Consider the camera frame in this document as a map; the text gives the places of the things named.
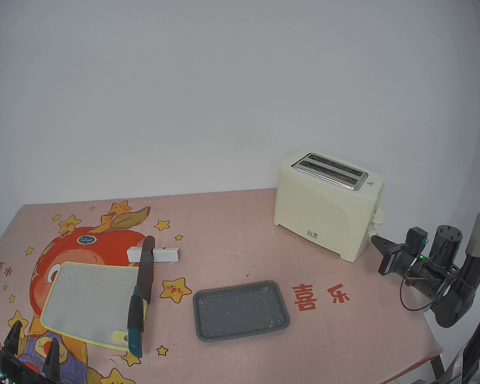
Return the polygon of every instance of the chinese character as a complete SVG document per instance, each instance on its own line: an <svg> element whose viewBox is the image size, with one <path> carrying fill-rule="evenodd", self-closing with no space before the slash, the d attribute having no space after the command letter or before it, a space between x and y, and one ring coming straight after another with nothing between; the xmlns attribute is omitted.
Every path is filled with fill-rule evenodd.
<svg viewBox="0 0 480 384"><path fill-rule="evenodd" d="M313 237L313 238L316 238L318 239L318 233L313 233L312 231L307 231L307 235Z"/></svg>
<svg viewBox="0 0 480 384"><path fill-rule="evenodd" d="M333 297L333 304L335 304L337 300L339 303L345 302L343 298L345 298L346 301L350 300L346 293L342 293L340 291L340 288L342 287L343 287L343 284L338 284L334 287L327 289L328 293L330 293L330 295L332 295Z"/></svg>
<svg viewBox="0 0 480 384"><path fill-rule="evenodd" d="M300 311L316 309L314 302L317 301L317 299L313 298L312 287L313 285L305 284L300 284L298 287L292 287L295 291L295 296L297 297L295 304L298 304Z"/></svg>

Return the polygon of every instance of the cartoon character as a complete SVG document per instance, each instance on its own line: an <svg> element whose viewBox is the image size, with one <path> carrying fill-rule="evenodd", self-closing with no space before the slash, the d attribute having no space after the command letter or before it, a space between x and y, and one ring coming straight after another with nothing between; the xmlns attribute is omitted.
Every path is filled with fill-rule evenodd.
<svg viewBox="0 0 480 384"><path fill-rule="evenodd" d="M136 212L128 201L112 204L107 215L101 217L98 227L75 228L80 220L74 215L59 223L60 235L44 249L39 257L30 283L30 305L35 315L26 338L22 342L19 360L40 373L46 352L53 337L60 343L60 378L64 384L98 384L101 375L88 367L86 344L45 329L40 315L47 300L55 275L66 261L128 266L127 249L138 246L145 236L129 230L142 223L150 207Z"/></svg>
<svg viewBox="0 0 480 384"><path fill-rule="evenodd" d="M174 281L165 280L162 282L163 292L160 294L162 299L171 298L175 303L180 303L183 295L190 295L192 291L185 286L185 278L181 277Z"/></svg>

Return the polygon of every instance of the teal knife handle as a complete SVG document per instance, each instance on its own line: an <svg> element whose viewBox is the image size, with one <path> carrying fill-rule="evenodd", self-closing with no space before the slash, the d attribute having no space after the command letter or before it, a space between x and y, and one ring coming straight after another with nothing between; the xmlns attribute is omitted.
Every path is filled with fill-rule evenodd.
<svg viewBox="0 0 480 384"><path fill-rule="evenodd" d="M135 286L128 308L128 349L137 358L142 357L142 332L144 331L144 300L140 288Z"/></svg>
<svg viewBox="0 0 480 384"><path fill-rule="evenodd" d="M128 330L128 349L132 355L142 358L142 332L138 329Z"/></svg>

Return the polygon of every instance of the toaster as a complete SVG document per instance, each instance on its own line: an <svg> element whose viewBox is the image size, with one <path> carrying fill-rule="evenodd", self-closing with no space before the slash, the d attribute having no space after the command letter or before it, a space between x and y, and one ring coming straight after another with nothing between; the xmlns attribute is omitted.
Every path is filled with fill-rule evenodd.
<svg viewBox="0 0 480 384"><path fill-rule="evenodd" d="M274 224L354 262L376 234L384 179L346 161L300 152L280 165Z"/></svg>

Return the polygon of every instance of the toaster logo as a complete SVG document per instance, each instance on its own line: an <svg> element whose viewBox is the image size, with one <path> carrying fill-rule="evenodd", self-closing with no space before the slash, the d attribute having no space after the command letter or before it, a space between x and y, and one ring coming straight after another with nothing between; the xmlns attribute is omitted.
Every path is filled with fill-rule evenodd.
<svg viewBox="0 0 480 384"><path fill-rule="evenodd" d="M318 239L318 233L308 231L307 235L309 235L310 237L313 237L314 239Z"/></svg>

